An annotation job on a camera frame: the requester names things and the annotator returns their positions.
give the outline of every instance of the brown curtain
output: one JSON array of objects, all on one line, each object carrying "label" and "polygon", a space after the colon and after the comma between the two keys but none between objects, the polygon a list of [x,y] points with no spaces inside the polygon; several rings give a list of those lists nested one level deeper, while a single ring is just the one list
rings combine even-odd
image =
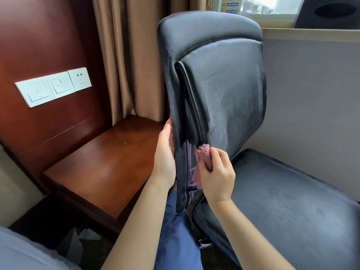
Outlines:
[{"label": "brown curtain", "polygon": [[113,125],[129,114],[164,119],[165,82],[156,28],[168,14],[211,10],[213,0],[92,0]]}]

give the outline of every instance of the oval hole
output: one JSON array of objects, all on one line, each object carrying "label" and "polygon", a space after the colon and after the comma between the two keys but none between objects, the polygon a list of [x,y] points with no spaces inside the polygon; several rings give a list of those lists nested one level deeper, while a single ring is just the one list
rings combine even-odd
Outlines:
[{"label": "oval hole", "polygon": [[336,19],[350,16],[354,14],[356,10],[357,7],[352,4],[333,3],[319,6],[315,9],[314,14],[322,18]]}]

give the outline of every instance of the person's right arm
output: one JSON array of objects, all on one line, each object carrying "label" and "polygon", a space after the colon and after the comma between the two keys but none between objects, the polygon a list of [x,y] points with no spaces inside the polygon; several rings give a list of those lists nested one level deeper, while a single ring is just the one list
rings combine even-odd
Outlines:
[{"label": "person's right arm", "polygon": [[225,151],[210,148],[214,170],[199,161],[200,180],[210,208],[222,225],[244,270],[293,270],[231,200],[235,172]]}]

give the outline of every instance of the wooden table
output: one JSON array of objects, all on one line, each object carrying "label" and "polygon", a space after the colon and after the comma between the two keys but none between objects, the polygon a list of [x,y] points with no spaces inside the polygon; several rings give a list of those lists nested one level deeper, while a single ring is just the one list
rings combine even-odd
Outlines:
[{"label": "wooden table", "polygon": [[119,234],[149,177],[163,124],[130,115],[46,170],[41,179]]}]

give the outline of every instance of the chair backrest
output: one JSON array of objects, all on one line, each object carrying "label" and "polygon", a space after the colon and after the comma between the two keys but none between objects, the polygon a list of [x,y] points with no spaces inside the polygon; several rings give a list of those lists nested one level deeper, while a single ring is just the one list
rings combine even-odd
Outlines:
[{"label": "chair backrest", "polygon": [[260,127],[266,78],[259,25],[212,11],[174,14],[158,26],[175,138],[177,211],[193,197],[195,148],[209,143],[233,158]]}]

